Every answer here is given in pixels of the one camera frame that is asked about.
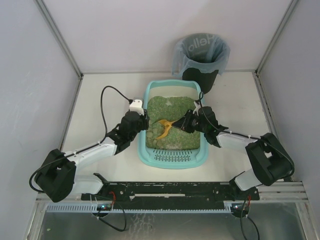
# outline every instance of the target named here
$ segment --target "gray garbage bag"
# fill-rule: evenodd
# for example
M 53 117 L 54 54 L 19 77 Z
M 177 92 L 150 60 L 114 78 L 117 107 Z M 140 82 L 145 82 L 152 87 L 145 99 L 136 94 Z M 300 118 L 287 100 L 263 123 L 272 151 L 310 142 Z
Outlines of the gray garbage bag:
M 203 74 L 218 70 L 221 75 L 226 69 L 229 55 L 228 44 L 218 35 L 192 34 L 176 43 L 171 73 L 181 78 L 185 70 L 195 68 Z

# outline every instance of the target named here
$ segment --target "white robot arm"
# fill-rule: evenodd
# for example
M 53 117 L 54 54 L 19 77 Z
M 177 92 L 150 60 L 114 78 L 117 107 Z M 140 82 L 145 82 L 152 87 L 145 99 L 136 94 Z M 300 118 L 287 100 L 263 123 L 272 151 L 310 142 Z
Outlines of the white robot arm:
M 108 132 L 102 141 L 66 153 L 58 149 L 52 150 L 42 166 L 30 177 L 29 185 L 39 193 L 46 193 L 55 203 L 70 193 L 96 194 L 103 186 L 101 179 L 96 176 L 81 176 L 79 171 L 122 152 L 130 146 L 139 132 L 147 130 L 148 127 L 149 117 L 143 109 L 143 100 L 134 99 L 121 123 Z M 42 190 L 33 187 L 33 177 Z
M 202 106 L 200 100 L 194 104 L 195 110 L 188 110 L 172 126 L 187 133 L 202 132 L 209 144 L 248 155 L 252 169 L 242 172 L 229 182 L 235 194 L 259 185 L 270 186 L 294 173 L 295 165 L 275 135 L 266 133 L 261 137 L 252 137 L 232 132 L 218 124 L 211 107 Z

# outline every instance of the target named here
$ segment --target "trash can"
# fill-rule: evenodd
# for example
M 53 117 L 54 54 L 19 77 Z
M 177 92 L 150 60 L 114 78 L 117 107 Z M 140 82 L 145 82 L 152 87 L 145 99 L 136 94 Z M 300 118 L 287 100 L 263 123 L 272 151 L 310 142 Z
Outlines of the trash can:
M 178 41 L 174 47 L 171 73 L 186 81 L 196 81 L 206 94 L 221 75 L 230 55 L 228 44 L 218 35 L 196 33 Z

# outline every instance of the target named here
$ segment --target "litter box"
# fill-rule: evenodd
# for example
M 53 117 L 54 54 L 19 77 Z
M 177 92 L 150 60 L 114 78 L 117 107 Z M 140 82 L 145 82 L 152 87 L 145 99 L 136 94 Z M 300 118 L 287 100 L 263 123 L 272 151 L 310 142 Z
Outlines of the litter box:
M 144 93 L 143 108 L 156 96 L 199 98 L 201 89 L 195 81 L 158 80 L 152 81 Z M 200 148 L 193 150 L 162 150 L 146 146 L 146 131 L 138 136 L 138 155 L 149 166 L 163 169 L 188 169 L 202 165 L 208 158 L 208 143 L 203 133 L 200 134 Z

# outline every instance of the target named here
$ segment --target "wire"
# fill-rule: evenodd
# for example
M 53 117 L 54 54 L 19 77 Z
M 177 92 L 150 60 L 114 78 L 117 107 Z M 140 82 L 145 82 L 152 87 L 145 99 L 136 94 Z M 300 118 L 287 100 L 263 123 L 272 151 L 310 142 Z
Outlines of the wire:
M 246 237 L 246 234 L 245 234 L 245 231 L 244 231 L 244 226 L 243 226 L 242 219 L 243 219 L 243 213 L 244 213 L 244 209 L 245 209 L 245 205 L 246 205 L 247 199 L 251 200 L 251 196 L 250 195 L 246 196 L 246 198 L 245 198 L 245 200 L 243 202 L 242 208 L 241 208 L 241 215 L 240 215 L 241 232 L 242 232 L 242 235 L 243 235 L 245 240 L 248 240 L 248 238 Z M 255 224 L 255 222 L 250 217 L 246 216 L 246 218 L 249 219 L 250 222 L 252 222 L 253 226 L 255 227 L 256 234 L 258 235 L 258 240 L 260 240 L 260 233 L 259 233 L 257 225 Z
M 116 201 L 116 195 L 115 195 L 115 193 L 114 193 L 113 191 L 109 192 L 109 194 L 112 194 L 112 195 L 113 195 L 113 202 L 112 202 L 112 204 L 111 204 L 111 206 L 113 206 L 114 203 L 115 203 L 115 201 Z
M 249 195 L 249 199 L 248 199 L 248 206 L 250 207 L 250 203 L 251 203 L 251 195 Z
M 101 222 L 103 222 L 104 224 L 108 225 L 109 227 L 117 230 L 118 232 L 124 232 L 127 228 L 127 215 L 126 215 L 126 212 L 124 210 L 124 208 L 120 205 L 120 203 L 116 202 L 114 199 L 111 199 L 111 198 L 108 198 L 108 197 L 105 197 L 105 196 L 99 196 L 99 195 L 96 195 L 96 194 L 91 194 L 89 193 L 91 196 L 95 197 L 95 200 L 97 200 L 97 198 L 102 198 L 102 199 L 106 199 L 106 200 L 109 200 L 109 201 L 112 201 L 112 203 L 115 203 L 115 204 L 118 204 L 119 207 L 121 208 L 122 212 L 123 212 L 123 217 L 124 217 L 124 227 L 123 228 L 118 228 L 116 226 L 113 226 L 112 224 L 108 223 L 106 220 L 104 220 L 102 217 L 97 217 Z
M 112 89 L 116 90 L 122 97 L 124 97 L 124 98 L 129 102 L 129 104 L 131 104 L 131 103 L 133 102 L 132 99 L 127 98 L 125 95 L 123 95 L 123 94 L 122 94 L 118 89 L 116 89 L 115 87 L 109 86 L 109 85 L 108 85 L 108 86 L 105 86 L 105 87 L 102 89 L 101 95 L 100 95 L 100 110 L 101 110 L 102 120 L 103 120 L 103 124 L 104 124 L 104 129 L 105 129 L 105 133 L 104 133 L 103 139 L 102 139 L 100 142 L 98 142 L 98 143 L 96 143 L 96 144 L 94 144 L 94 145 L 88 146 L 88 147 L 86 147 L 86 148 L 84 148 L 84 149 L 81 149 L 81 150 L 79 150 L 79 151 L 76 151 L 75 153 L 72 153 L 72 154 L 70 154 L 70 155 L 68 155 L 68 156 L 63 156 L 63 157 L 61 157 L 61 158 L 59 158 L 59 159 L 57 159 L 57 160 L 54 160 L 54 161 L 52 161 L 52 162 L 50 162 L 50 163 L 48 163 L 48 164 L 46 164 L 46 165 L 44 165 L 44 166 L 39 167 L 36 171 L 34 171 L 34 173 L 33 173 L 33 174 L 31 175 L 31 177 L 29 178 L 29 186 L 30 186 L 30 188 L 31 188 L 32 190 L 34 190 L 34 191 L 36 191 L 36 192 L 38 192 L 38 193 L 41 193 L 41 194 L 45 193 L 44 191 L 35 188 L 35 187 L 33 186 L 33 184 L 32 184 L 32 179 L 33 179 L 34 176 L 35 176 L 38 172 L 40 172 L 42 169 L 46 168 L 47 166 L 49 166 L 49 165 L 51 165 L 51 164 L 55 164 L 55 163 L 57 163 L 57 162 L 60 162 L 60 161 L 64 160 L 65 158 L 69 158 L 69 157 L 72 157 L 72 156 L 74 156 L 74 155 L 76 155 L 76 154 L 80 154 L 80 153 L 82 153 L 82 152 L 84 152 L 84 151 L 87 151 L 87 150 L 89 150 L 89 149 L 92 149 L 92 148 L 98 146 L 99 143 L 102 143 L 102 142 L 107 138 L 108 127 L 107 127 L 107 123 L 106 123 L 106 119 L 105 119 L 105 114 L 104 114 L 104 108 L 103 108 L 103 97 L 104 97 L 104 92 L 105 92 L 105 90 L 106 90 L 107 88 L 112 88 Z
M 199 100 L 198 100 L 201 108 L 203 107 L 203 106 L 202 106 L 202 103 L 201 103 L 201 100 L 202 100 L 203 98 L 204 98 L 204 93 L 201 91 L 201 92 L 199 93 Z M 276 147 L 272 146 L 272 145 L 271 145 L 270 143 L 268 143 L 267 141 L 265 141 L 265 140 L 263 140 L 263 139 L 261 139 L 261 138 L 259 138 L 259 137 L 248 136 L 248 135 L 244 135 L 244 134 L 237 133 L 237 132 L 232 132 L 232 131 L 220 130 L 219 128 L 217 128 L 215 125 L 213 125 L 213 124 L 210 122 L 210 120 L 207 118 L 207 115 L 205 114 L 205 112 L 204 112 L 204 111 L 202 111 L 202 112 L 203 112 L 203 115 L 204 115 L 205 119 L 207 120 L 207 122 L 208 122 L 214 129 L 216 129 L 219 133 L 222 132 L 222 133 L 226 133 L 226 134 L 238 135 L 238 136 L 241 136 L 241 137 L 244 137 L 244 138 L 247 138 L 247 139 L 259 140 L 259 141 L 263 142 L 264 144 L 266 144 L 267 146 L 269 146 L 270 148 L 272 148 L 273 150 L 277 151 L 277 152 L 278 152 L 279 154 L 281 154 L 283 157 L 285 157 L 285 158 L 289 161 L 289 163 L 290 163 L 290 165 L 291 165 L 291 172 L 290 172 L 288 175 L 284 176 L 283 178 L 291 177 L 291 176 L 295 173 L 295 163 L 294 163 L 289 157 L 287 157 L 283 152 L 281 152 L 281 151 L 280 151 L 279 149 L 277 149 Z

